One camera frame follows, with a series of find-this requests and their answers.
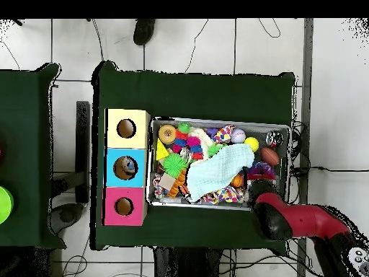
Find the metal tray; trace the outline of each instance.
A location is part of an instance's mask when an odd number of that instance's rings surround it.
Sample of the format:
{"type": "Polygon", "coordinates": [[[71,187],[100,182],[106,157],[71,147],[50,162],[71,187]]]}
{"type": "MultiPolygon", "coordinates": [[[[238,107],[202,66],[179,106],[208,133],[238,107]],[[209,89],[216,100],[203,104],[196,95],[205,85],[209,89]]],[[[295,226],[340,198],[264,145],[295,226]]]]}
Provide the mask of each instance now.
{"type": "Polygon", "coordinates": [[[233,210],[249,210],[247,203],[227,203],[220,202],[217,205],[200,201],[197,203],[189,203],[186,201],[181,193],[178,193],[176,198],[164,197],[162,199],[155,198],[153,179],[156,173],[156,142],[158,138],[158,131],[164,124],[171,124],[178,127],[179,123],[188,122],[195,128],[222,128],[228,124],[234,124],[236,128],[245,131],[246,137],[255,137],[259,141],[259,149],[255,152],[255,160],[262,161],[260,156],[260,149],[267,146],[266,137],[270,131],[279,131],[283,135],[283,143],[276,148],[276,152],[281,158],[280,164],[274,167],[276,176],[276,187],[280,195],[287,200],[288,192],[286,190],[289,186],[290,180],[290,152],[292,148],[292,133],[289,126],[261,124],[261,123],[243,123],[233,121],[219,121],[219,120],[200,120],[188,118],[172,118],[170,120],[162,120],[159,117],[151,119],[150,133],[151,141],[148,148],[148,166],[147,166],[147,183],[146,183],[146,200],[154,206],[176,206],[176,207],[193,207],[193,208],[215,208],[215,209],[233,209],[233,210]]]}

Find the orange ball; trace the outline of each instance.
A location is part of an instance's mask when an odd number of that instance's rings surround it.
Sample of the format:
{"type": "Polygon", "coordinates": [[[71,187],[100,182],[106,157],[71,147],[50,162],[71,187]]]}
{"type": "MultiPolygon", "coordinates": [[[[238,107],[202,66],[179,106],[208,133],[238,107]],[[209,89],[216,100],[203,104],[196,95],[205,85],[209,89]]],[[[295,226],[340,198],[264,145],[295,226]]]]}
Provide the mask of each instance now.
{"type": "Polygon", "coordinates": [[[244,182],[244,178],[242,177],[242,175],[238,174],[231,181],[231,186],[238,188],[242,186],[243,182],[244,182]]]}

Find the dark green mat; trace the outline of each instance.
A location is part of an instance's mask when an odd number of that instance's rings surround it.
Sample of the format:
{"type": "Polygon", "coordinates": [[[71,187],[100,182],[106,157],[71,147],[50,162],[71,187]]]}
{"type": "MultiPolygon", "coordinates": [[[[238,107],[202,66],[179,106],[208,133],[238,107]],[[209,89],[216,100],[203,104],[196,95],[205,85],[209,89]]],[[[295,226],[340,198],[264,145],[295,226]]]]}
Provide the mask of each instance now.
{"type": "Polygon", "coordinates": [[[101,63],[94,72],[92,129],[92,242],[103,245],[270,248],[285,253],[284,242],[261,239],[248,211],[149,206],[142,227],[103,227],[101,198],[104,150],[104,109],[146,110],[151,116],[276,123],[290,126],[295,78],[281,76],[160,74],[121,72],[114,63],[101,63]]]}
{"type": "Polygon", "coordinates": [[[59,65],[0,71],[0,186],[14,197],[0,224],[0,246],[64,247],[48,229],[50,184],[49,89],[59,65]]]}

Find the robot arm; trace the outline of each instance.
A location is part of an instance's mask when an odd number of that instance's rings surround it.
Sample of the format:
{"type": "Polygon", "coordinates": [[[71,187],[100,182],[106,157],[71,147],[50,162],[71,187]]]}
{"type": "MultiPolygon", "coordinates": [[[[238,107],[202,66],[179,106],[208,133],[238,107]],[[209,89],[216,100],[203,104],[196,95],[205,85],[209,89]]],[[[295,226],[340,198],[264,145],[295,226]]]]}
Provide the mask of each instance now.
{"type": "Polygon", "coordinates": [[[369,277],[369,254],[347,225],[324,207],[288,205],[269,180],[249,187],[260,234],[271,240],[309,237],[325,277],[369,277]]]}

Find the yellow box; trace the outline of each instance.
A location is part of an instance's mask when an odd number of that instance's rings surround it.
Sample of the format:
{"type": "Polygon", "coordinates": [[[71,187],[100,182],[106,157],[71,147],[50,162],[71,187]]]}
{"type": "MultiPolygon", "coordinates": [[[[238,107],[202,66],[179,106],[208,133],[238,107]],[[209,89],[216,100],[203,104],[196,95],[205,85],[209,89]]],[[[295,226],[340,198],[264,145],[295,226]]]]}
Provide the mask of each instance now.
{"type": "Polygon", "coordinates": [[[147,149],[150,115],[145,110],[109,108],[106,113],[108,148],[147,149]],[[124,138],[129,133],[127,132],[129,126],[133,127],[134,134],[124,138]]]}

